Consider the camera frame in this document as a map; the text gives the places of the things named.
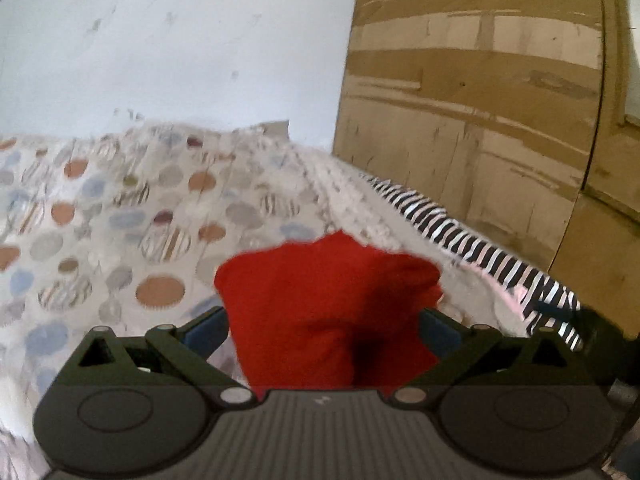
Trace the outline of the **red long-sleeve shirt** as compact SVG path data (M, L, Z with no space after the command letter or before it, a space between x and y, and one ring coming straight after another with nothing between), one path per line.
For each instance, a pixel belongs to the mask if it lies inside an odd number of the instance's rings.
M374 389L389 396L438 364L420 314L442 290L434 263L364 246L344 232L244 252L214 285L242 371L272 389Z

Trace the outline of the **black white pink striped garment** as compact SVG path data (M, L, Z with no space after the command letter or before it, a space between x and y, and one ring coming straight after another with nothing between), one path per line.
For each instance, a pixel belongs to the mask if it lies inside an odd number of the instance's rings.
M443 206L418 191L370 174L362 177L423 238L482 269L506 292L518 287L524 289L524 297L516 302L516 312L524 316L527 333L533 333L538 327L550 327L570 349L579 349L582 338L577 330L556 316L537 310L539 301L561 311L580 309L582 305L571 289L450 217Z

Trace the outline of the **dotted patchwork bed quilt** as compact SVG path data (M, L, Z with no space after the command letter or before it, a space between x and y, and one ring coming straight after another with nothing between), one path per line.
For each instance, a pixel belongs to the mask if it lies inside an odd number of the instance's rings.
M1 140L1 474L48 470L32 415L82 336L140 335L219 304L218 266L248 250L344 231L429 258L440 310L526 332L520 298L424 240L363 171L266 126L155 125L99 139Z

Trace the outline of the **brown wooden wardrobe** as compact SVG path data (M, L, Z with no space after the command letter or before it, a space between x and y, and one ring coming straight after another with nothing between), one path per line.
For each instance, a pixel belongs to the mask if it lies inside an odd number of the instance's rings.
M333 151L639 326L638 0L356 0Z

